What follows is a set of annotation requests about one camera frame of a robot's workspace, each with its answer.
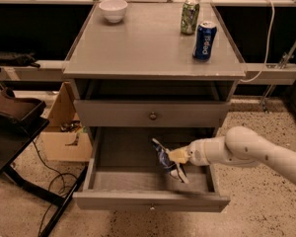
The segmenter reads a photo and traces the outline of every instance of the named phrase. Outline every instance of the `gray cabinet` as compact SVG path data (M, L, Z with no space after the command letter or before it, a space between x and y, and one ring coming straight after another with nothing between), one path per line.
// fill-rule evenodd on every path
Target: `gray cabinet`
M95 8L64 71L74 105L94 141L83 191L84 209L221 211L212 166L187 165L189 184L159 166L151 139L168 148L213 136L222 125L244 64L210 5L199 21L217 24L209 62L192 58L195 36L180 33L182 3L129 4L119 24Z

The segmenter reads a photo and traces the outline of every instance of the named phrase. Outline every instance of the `tabletop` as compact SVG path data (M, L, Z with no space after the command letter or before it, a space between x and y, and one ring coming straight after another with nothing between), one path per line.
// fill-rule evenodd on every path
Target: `tabletop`
M107 22L97 6L64 70L65 78L235 80L245 76L210 4L198 22L212 21L217 35L209 61L192 57L196 34L181 33L183 3L129 3L120 23Z

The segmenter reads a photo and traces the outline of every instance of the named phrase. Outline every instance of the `soda can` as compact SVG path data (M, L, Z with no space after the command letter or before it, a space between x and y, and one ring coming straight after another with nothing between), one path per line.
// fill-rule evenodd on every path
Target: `soda can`
M192 35L195 33L199 13L197 0L186 0L182 9L181 33Z
M217 33L217 27L213 22L205 21L197 27L196 44L193 57L202 61L207 61L211 55L211 47Z

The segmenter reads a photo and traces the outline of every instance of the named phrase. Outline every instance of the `cable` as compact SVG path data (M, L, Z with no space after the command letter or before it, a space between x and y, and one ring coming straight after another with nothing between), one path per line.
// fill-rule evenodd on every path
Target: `cable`
M271 20L270 20L269 27L268 27L268 33L267 33L267 39L266 39L266 52L265 52L263 67L266 66L266 62L267 62L267 58L268 58L269 38L270 38L270 33L271 33L271 30L272 30L272 27L273 27L274 17L275 17L275 8L274 8L273 2L271 0L265 0L265 1L269 2L270 6L272 7L272 16L271 16ZM248 79L248 80L243 80L242 79L240 81L243 82L243 83L250 83L250 82L256 80L260 76L261 73L262 73L262 69L259 71L259 73L254 78L251 78L251 79Z
M29 135L29 133L28 133L28 132L27 132L22 126L21 126L21 128L22 128L22 130L24 131L24 133L29 137L29 139L32 139L31 136ZM64 180L64 176L71 176L71 177L73 177L73 178L75 179L75 181L77 181L78 178L77 178L74 174L72 174L72 173L68 173L68 172L67 172L67 173L60 173L60 172L57 171L56 169L53 169L53 168L49 167L49 166L48 166L48 165L42 160L42 158L41 158L41 156L40 156L40 154L39 154L39 150L38 150L38 148L37 148L37 144L34 142L34 140L32 140L32 144L34 145L34 147L35 147L35 149L36 149L36 152L37 152L38 158L39 158L39 160L41 161L41 163L42 163L46 168L48 168L49 170L52 170L52 171L58 173L58 175L55 176L55 177L50 181L49 186L48 186L48 191L50 192L50 189L51 189L52 184L53 184L58 178L61 178L61 180L62 180L62 187L61 187L61 189L58 191L58 195L61 196L61 197L63 197L63 198L65 198L65 197L69 194L69 193L65 193L65 190L66 190L67 188L72 189L73 186L72 186L72 187L71 187L71 186L66 186L66 182L65 182L65 180ZM37 237L40 236L41 229L42 229L42 226L43 226L43 222L44 222L44 220L45 220L45 218L46 218L46 216L47 216L47 213L49 212L49 210L51 209L52 206L53 206L53 202L49 205L48 209L45 211L45 213L44 213L44 215L43 215L43 217L42 217L42 219L41 219L41 221L40 221L40 225L39 225L39 229L38 229Z

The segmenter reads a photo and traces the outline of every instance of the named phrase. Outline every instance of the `black cable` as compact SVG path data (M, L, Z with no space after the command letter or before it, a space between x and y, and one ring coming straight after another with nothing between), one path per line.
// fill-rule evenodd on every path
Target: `black cable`
M22 126L21 126L21 128L22 128L22 130L25 132L25 134L29 137L29 139L32 139L31 136L29 135L29 133L28 133L28 132L27 132ZM66 186L66 182L65 182L65 180L64 180L64 176L72 176L73 178L75 178L75 181L77 181L78 178L77 178L74 174L72 174L72 173L68 173L68 172L66 172L66 173L60 173L60 172L57 171L56 169L53 169L53 168L49 167L49 166L48 166L48 165L42 160L42 158L41 158L41 156L40 156L40 154L39 154L39 150L38 150L38 148L37 148L37 144L34 142L34 140L32 140L32 144L34 145L34 147L35 147L35 149L36 149L36 152L37 152L37 155L38 155L38 158L39 158L40 162L41 162L46 168L48 168L49 170L52 170L52 171L58 173L58 175L55 176L55 177L50 181L49 186L48 186L48 191L50 192L51 186L52 186L52 184L55 182L55 180L57 180L58 178L61 178L61 180L62 180L62 188L58 191L58 195L61 196L61 197L63 197L63 198L65 198L69 193L66 193L66 194L63 194L63 195L62 195L62 193L65 191L66 188L70 188L70 189L72 189L73 186L72 186L72 187L70 187L70 186ZM46 215L47 215L47 213L49 212L49 210L51 209L52 206L53 206L53 203L51 203L51 204L49 205L48 209L46 210L46 212L44 213L44 215L43 215L43 217L42 217L42 219L41 219L41 221L40 221L40 225L39 225L39 229L38 229L38 235L37 235L38 237L40 236L41 229L42 229L42 226L43 226L43 222L44 222L44 220L45 220L45 218L46 218Z

